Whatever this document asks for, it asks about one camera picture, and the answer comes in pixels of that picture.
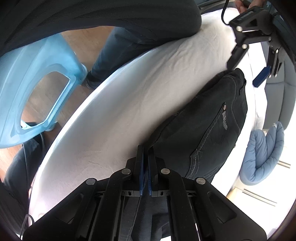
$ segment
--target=metal screw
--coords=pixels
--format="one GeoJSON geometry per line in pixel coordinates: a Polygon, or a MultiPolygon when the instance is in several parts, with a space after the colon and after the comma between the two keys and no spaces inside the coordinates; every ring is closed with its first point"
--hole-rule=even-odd
{"type": "Polygon", "coordinates": [[[169,174],[170,173],[170,169],[167,169],[167,168],[163,168],[163,169],[161,169],[161,171],[160,171],[162,174],[169,174]]]}
{"type": "Polygon", "coordinates": [[[125,169],[122,169],[121,173],[124,174],[124,175],[128,175],[128,174],[131,173],[131,170],[128,169],[128,168],[125,168],[125,169]]]}
{"type": "Polygon", "coordinates": [[[86,180],[87,185],[93,185],[96,183],[96,180],[94,178],[89,178],[86,180]]]}
{"type": "Polygon", "coordinates": [[[198,177],[198,178],[196,179],[196,182],[197,182],[198,184],[200,184],[200,185],[203,185],[203,184],[205,184],[205,179],[202,178],[202,177],[198,177]]]}
{"type": "Polygon", "coordinates": [[[238,32],[242,32],[242,27],[241,26],[237,26],[237,31],[238,32]]]}

